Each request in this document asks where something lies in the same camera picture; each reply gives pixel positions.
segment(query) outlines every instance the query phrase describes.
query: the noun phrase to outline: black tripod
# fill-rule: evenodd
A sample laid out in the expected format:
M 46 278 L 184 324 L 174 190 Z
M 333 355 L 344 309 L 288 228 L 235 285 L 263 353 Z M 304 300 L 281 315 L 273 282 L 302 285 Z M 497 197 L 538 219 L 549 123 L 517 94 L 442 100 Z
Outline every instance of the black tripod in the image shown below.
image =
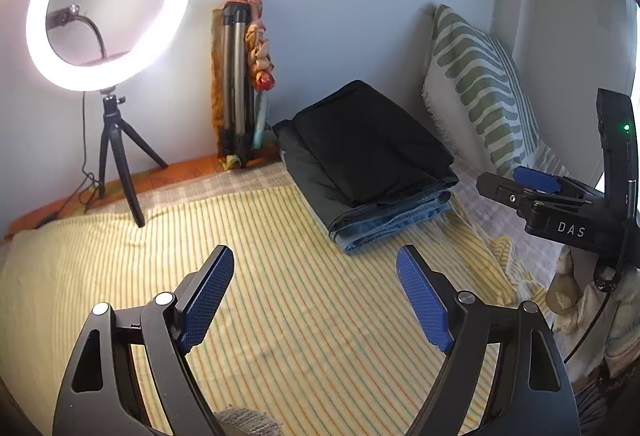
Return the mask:
M 156 154 L 156 152 L 149 146 L 149 144 L 142 139 L 140 134 L 133 129 L 127 122 L 122 119 L 120 115 L 120 109 L 118 105 L 125 102 L 124 96 L 117 98 L 113 91 L 115 87 L 108 88 L 102 93 L 105 95 L 102 98 L 102 104 L 104 106 L 104 128 L 102 129 L 102 136 L 100 138 L 100 167 L 98 169 L 98 197 L 104 196 L 104 172 L 107 166 L 107 149 L 109 143 L 111 143 L 111 149 L 113 150 L 113 158 L 118 168 L 118 175 L 122 183 L 122 189 L 124 195 L 127 197 L 129 208 L 133 214 L 133 218 L 136 220 L 136 224 L 142 228 L 145 226 L 145 216 L 142 214 L 140 204 L 138 203 L 138 197 L 136 191 L 133 188 L 133 182 L 131 181 L 131 173 L 129 172 L 129 165 L 127 164 L 127 156 L 124 152 L 124 145 L 122 143 L 122 133 L 124 132 L 133 142 L 140 147 L 146 154 L 149 155 L 153 161 L 155 161 L 161 168 L 165 169 L 169 165 Z

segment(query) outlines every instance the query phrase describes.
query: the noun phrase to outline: denim fabric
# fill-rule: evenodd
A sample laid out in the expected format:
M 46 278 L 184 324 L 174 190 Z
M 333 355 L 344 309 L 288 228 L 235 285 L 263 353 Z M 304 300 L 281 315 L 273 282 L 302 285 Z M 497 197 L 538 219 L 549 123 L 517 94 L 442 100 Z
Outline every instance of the denim fabric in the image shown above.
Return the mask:
M 389 199 L 387 201 L 361 205 L 348 210 L 339 217 L 336 217 L 328 226 L 328 230 L 339 231 L 347 226 L 357 225 L 358 223 L 369 219 L 388 217 L 390 215 L 398 215 L 400 213 L 414 210 L 419 205 L 431 201 L 435 196 L 442 194 L 443 191 L 446 191 L 451 187 L 454 182 L 458 182 L 456 177 L 442 178 L 441 180 L 424 187 L 421 191 L 416 192 L 412 196 L 402 196 L 397 197 L 396 199 Z M 443 200 L 448 201 L 449 198 L 443 197 Z
M 329 236 L 344 253 L 349 253 L 368 242 L 377 241 L 449 210 L 450 195 L 447 191 L 439 191 L 414 201 L 410 207 L 405 203 L 388 207 L 378 215 L 332 231 Z

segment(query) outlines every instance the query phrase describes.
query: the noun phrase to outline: bed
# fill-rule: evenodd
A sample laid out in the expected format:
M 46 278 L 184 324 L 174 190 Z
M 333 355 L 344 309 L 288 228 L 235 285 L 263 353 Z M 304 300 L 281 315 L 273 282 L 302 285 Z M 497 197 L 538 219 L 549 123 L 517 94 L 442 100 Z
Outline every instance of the bed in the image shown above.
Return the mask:
M 22 232 L 0 251 L 0 376 L 50 434 L 92 306 L 144 304 L 227 244 L 233 281 L 205 342 L 188 355 L 213 411 L 253 408 L 286 435 L 404 434 L 442 355 L 396 278 L 398 248 L 415 244 L 434 270 L 487 303 L 530 298 L 548 313 L 540 283 L 559 247 L 527 236 L 513 211 L 480 198 L 463 162 L 454 170 L 452 210 L 353 255 L 322 232 L 281 163 L 142 194 L 144 229 L 118 202 Z M 142 349 L 134 356 L 152 424 L 170 434 Z M 496 357 L 490 346 L 463 432 L 478 425 Z

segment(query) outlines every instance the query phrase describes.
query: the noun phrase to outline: ring light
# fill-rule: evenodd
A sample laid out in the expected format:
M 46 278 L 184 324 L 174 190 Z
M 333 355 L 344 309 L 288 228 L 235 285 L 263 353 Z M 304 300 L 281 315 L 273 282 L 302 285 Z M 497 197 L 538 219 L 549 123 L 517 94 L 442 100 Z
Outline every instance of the ring light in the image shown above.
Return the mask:
M 27 47 L 33 63 L 50 82 L 70 90 L 112 87 L 149 66 L 169 45 L 188 0 L 164 0 L 156 20 L 129 53 L 98 66 L 73 66 L 51 48 L 45 26 L 49 0 L 31 0 L 27 11 Z

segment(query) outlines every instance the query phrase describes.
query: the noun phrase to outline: folded black cloth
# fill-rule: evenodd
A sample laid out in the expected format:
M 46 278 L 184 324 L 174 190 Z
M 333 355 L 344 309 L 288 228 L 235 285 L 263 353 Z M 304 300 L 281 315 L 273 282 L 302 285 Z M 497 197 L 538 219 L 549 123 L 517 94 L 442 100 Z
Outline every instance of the folded black cloth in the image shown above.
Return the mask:
M 452 174 L 447 149 L 361 80 L 300 111 L 292 124 L 351 207 L 411 196 Z
M 381 218 L 388 222 L 425 205 L 426 200 L 434 195 L 438 197 L 438 202 L 434 203 L 434 210 L 440 209 L 441 205 L 449 199 L 446 189 L 458 183 L 458 177 L 447 167 L 441 178 L 424 185 L 413 194 L 352 205 L 329 178 L 320 162 L 306 148 L 290 120 L 279 122 L 274 126 L 273 131 L 284 153 L 283 159 L 287 165 L 287 171 L 334 241 L 336 241 L 335 234 L 344 232 L 344 229 L 349 226 L 377 221 Z M 373 230 L 379 233 L 380 225 L 376 225 L 376 228 L 372 228 Z M 385 234 L 390 235 L 393 232 L 392 229 L 384 229 Z M 369 235 L 363 232 L 362 238 L 368 239 Z

